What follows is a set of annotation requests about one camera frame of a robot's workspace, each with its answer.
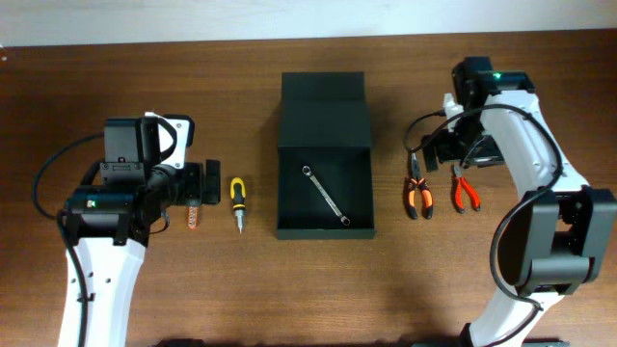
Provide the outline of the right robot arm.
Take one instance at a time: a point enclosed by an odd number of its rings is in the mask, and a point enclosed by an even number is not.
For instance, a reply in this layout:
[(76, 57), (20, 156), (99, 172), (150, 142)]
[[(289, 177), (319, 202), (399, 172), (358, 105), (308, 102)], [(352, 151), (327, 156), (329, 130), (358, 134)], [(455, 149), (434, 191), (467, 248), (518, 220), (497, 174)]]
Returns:
[(464, 210), (464, 170), (504, 165), (519, 202), (503, 217), (489, 253), (496, 292), (462, 330), (459, 346), (528, 346), (553, 306), (600, 274), (616, 220), (616, 199), (576, 171), (554, 139), (534, 84), (521, 70), (467, 57), (451, 72), (445, 121), (422, 138), (425, 167), (448, 164), (453, 203)]

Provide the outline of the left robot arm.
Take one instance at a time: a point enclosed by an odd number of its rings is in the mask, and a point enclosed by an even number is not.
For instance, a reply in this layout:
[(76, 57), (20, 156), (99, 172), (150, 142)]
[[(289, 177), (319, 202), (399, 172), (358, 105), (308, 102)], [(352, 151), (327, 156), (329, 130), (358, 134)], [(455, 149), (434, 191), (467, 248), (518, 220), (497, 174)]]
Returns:
[(220, 162), (185, 158), (194, 131), (184, 115), (105, 122), (103, 160), (56, 218), (67, 257), (60, 345), (124, 345), (152, 225), (168, 220), (170, 207), (220, 202)]

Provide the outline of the red diagonal cutting pliers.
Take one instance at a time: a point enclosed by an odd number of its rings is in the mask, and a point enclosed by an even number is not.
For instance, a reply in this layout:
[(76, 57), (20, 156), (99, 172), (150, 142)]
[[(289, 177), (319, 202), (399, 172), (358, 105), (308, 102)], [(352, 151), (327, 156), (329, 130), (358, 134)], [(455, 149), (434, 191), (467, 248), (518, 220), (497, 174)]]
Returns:
[(452, 166), (453, 173), (453, 204), (459, 214), (465, 213), (465, 208), (462, 201), (462, 193), (465, 192), (470, 200), (471, 208), (478, 212), (481, 209), (481, 200), (475, 189), (469, 184), (463, 176), (461, 168), (457, 165)]

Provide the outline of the silver ring wrench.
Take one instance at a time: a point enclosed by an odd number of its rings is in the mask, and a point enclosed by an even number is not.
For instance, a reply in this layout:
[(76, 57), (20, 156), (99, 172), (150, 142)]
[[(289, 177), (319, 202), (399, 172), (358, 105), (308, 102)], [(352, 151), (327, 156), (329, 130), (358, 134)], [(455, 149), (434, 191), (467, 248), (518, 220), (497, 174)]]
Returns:
[(311, 168), (309, 166), (304, 166), (302, 168), (302, 173), (306, 176), (316, 187), (319, 194), (323, 197), (324, 201), (330, 206), (330, 208), (334, 211), (335, 215), (339, 218), (339, 220), (345, 225), (349, 226), (351, 221), (341, 212), (338, 206), (335, 204), (331, 196), (322, 186), (318, 178), (313, 174)]

